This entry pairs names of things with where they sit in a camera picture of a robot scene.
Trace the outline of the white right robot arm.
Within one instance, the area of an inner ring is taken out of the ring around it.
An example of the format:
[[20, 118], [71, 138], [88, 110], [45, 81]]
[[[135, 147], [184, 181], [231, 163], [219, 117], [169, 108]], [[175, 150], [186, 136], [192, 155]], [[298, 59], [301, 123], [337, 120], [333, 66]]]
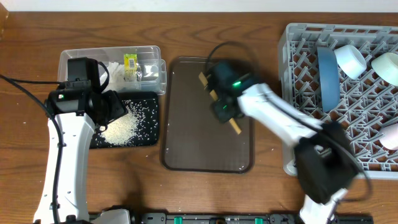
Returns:
[[227, 61], [216, 63], [198, 77], [213, 98], [211, 107], [219, 122], [248, 116], [293, 150], [298, 181], [305, 193], [300, 219], [330, 223], [336, 206], [361, 172], [343, 127], [307, 116], [251, 72], [240, 75]]

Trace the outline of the small pink bowl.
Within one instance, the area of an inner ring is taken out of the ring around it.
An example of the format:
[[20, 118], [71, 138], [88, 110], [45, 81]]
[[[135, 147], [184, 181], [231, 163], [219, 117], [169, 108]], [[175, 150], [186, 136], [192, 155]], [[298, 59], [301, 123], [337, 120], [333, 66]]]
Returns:
[[380, 138], [380, 143], [388, 150], [396, 151], [398, 148], [398, 124], [393, 124], [382, 128], [380, 133], [382, 137]]

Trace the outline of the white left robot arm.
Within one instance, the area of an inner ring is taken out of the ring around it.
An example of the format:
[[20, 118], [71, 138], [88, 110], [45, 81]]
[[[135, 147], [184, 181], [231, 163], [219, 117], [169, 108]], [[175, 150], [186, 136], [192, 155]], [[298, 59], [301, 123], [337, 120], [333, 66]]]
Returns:
[[91, 139], [97, 129], [127, 114], [116, 91], [107, 90], [92, 58], [71, 58], [68, 78], [44, 101], [49, 118], [49, 157], [34, 223], [89, 223], [86, 175]]

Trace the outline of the mint green bowl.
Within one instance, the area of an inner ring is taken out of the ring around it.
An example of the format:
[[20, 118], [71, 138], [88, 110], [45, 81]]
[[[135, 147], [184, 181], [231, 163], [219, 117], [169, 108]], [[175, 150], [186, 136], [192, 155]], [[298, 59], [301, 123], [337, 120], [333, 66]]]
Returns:
[[371, 62], [373, 70], [384, 81], [397, 86], [398, 61], [397, 54], [386, 52]]

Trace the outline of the yellow snack wrapper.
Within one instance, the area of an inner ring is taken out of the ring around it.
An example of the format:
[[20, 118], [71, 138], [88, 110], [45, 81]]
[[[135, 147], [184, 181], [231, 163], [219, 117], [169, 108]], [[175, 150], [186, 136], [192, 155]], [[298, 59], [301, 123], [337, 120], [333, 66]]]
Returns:
[[124, 54], [124, 79], [126, 82], [137, 80], [137, 55]]

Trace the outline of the white napkin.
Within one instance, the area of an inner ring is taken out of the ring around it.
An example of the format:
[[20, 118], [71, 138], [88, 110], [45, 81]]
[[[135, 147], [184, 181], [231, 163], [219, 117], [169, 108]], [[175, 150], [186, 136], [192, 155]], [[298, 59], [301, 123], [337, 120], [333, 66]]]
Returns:
[[121, 91], [125, 84], [124, 64], [110, 62], [107, 66], [109, 72], [109, 83], [107, 90]]

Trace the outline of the wooden chopstick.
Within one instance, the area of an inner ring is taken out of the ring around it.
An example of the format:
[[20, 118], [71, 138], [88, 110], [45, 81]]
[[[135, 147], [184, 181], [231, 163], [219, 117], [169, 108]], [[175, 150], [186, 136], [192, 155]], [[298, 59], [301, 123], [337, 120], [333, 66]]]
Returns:
[[[211, 96], [211, 98], [213, 99], [213, 101], [218, 101], [218, 95], [214, 90], [209, 90], [208, 89], [208, 80], [206, 79], [206, 76], [203, 74], [203, 72], [201, 72], [198, 76], [199, 80], [201, 81], [201, 83], [203, 84], [204, 88], [206, 91], [209, 91], [209, 95]], [[239, 125], [236, 123], [236, 121], [234, 120], [234, 118], [231, 118], [229, 121], [229, 124], [232, 126], [232, 128], [235, 130], [235, 132], [237, 134], [241, 134], [242, 130], [239, 127]]]

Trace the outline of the dark blue plate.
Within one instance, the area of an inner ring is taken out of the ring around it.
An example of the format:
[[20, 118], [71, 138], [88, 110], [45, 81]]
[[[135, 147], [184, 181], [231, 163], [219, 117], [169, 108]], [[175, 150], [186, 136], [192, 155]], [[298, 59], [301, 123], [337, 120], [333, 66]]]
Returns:
[[317, 47], [322, 110], [324, 113], [335, 109], [340, 102], [340, 81], [336, 55], [328, 47]]

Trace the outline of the light blue bowl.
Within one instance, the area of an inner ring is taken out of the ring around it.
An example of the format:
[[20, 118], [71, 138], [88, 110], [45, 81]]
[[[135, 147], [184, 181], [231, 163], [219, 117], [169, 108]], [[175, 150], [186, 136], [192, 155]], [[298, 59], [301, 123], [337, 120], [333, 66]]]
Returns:
[[367, 68], [363, 55], [352, 45], [344, 45], [334, 53], [338, 66], [351, 79], [357, 79]]

